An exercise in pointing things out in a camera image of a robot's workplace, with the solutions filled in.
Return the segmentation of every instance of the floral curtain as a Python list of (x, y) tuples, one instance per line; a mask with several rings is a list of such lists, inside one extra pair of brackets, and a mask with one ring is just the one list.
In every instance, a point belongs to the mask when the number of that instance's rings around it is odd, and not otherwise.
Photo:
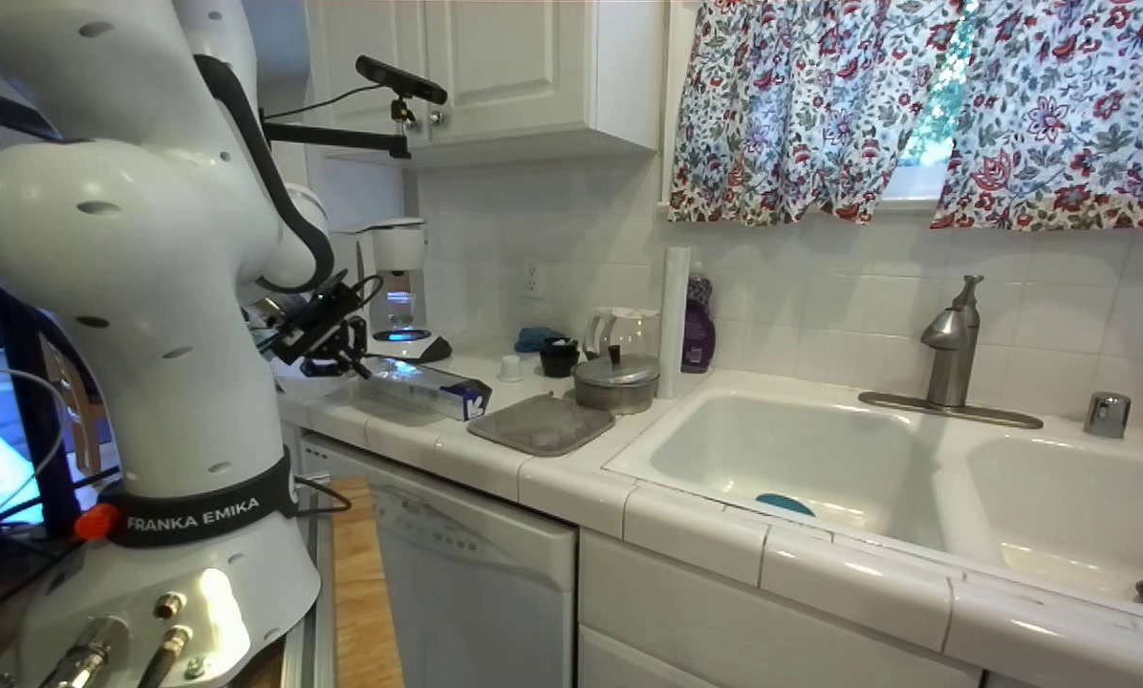
[(982, 6), (932, 226), (1143, 226), (1143, 0)]
[(870, 218), (958, 0), (705, 0), (681, 101), (681, 223)]

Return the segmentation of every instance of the cabinet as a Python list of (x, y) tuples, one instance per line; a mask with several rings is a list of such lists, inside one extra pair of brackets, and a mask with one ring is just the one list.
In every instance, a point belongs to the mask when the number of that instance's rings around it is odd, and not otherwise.
[(982, 681), (942, 654), (810, 617), (602, 534), (581, 534), (578, 625), (581, 688), (612, 688), (607, 672), (693, 688), (977, 688)]
[(309, 0), (313, 101), (368, 85), (372, 54), (448, 90), (448, 102), (391, 93), (321, 110), (321, 127), (403, 129), (416, 166), (533, 161), (658, 144), (661, 0)]

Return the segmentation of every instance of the metal container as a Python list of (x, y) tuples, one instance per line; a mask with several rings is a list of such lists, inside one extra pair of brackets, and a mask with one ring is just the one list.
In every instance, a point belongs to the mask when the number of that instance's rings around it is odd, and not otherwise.
[(573, 399), (584, 408), (639, 412), (652, 395), (658, 361), (651, 357), (618, 357), (618, 348), (607, 348), (607, 357), (573, 367)]

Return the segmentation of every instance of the double sink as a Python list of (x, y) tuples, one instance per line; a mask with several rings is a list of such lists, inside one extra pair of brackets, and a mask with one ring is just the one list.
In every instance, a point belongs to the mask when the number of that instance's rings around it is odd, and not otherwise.
[(1090, 441), (869, 408), (833, 385), (712, 376), (607, 469), (1134, 599), (1143, 437)]

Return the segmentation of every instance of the sink basin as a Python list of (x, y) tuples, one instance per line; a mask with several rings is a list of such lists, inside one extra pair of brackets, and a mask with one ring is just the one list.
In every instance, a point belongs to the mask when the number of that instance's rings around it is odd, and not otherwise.
[(897, 412), (705, 389), (612, 469), (740, 509), (805, 505), (819, 525), (941, 548), (932, 451)]
[(1010, 569), (1099, 597), (1134, 597), (1143, 451), (1099, 441), (985, 441), (964, 459)]

